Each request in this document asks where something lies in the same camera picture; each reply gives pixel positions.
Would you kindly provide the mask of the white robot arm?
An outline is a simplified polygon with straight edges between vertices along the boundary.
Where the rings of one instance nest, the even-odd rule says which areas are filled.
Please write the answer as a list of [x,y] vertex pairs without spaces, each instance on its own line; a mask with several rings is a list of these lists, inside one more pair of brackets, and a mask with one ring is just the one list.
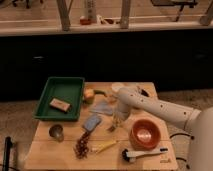
[[116,92],[115,115],[127,120],[139,108],[188,132],[190,140],[186,171],[213,171],[213,107],[198,110],[144,96],[136,87],[123,86]]

